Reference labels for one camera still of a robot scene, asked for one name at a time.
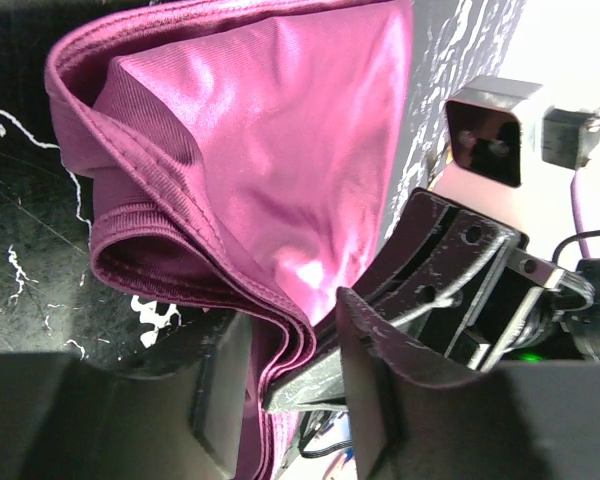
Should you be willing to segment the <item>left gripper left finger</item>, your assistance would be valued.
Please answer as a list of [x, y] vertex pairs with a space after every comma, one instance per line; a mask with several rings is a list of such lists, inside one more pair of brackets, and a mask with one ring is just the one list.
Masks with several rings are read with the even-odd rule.
[[0, 479], [231, 479], [252, 328], [212, 313], [102, 369], [0, 354]]

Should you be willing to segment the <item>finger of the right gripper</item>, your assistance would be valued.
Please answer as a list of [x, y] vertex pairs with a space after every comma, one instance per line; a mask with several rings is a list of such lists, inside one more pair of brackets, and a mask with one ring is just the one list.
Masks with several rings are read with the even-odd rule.
[[335, 320], [316, 326], [317, 350], [310, 361], [270, 384], [264, 402], [269, 413], [344, 411], [341, 352]]

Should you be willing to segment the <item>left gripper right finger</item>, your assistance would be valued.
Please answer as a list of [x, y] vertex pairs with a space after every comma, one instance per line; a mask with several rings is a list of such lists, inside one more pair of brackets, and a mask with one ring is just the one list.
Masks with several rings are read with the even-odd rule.
[[336, 325], [362, 479], [600, 479], [600, 363], [479, 373], [383, 320], [353, 290]]

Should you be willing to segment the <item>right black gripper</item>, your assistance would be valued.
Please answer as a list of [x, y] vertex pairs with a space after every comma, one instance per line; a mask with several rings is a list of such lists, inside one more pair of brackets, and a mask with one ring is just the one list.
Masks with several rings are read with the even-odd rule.
[[574, 272], [559, 266], [566, 247], [586, 247], [593, 238], [600, 229], [579, 231], [542, 261], [519, 250], [528, 241], [519, 230], [417, 189], [354, 287], [375, 312], [369, 341], [415, 340], [488, 371], [505, 354], [562, 329], [584, 357], [599, 362], [600, 258], [581, 259]]

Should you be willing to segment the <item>purple satin napkin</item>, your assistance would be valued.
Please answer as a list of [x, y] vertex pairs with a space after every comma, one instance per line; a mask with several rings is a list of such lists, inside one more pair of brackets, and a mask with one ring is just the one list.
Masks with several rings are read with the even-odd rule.
[[93, 182], [94, 274], [256, 320], [240, 479], [277, 473], [296, 417], [265, 392], [375, 254], [412, 33], [406, 1], [177, 1], [49, 52], [62, 162]]

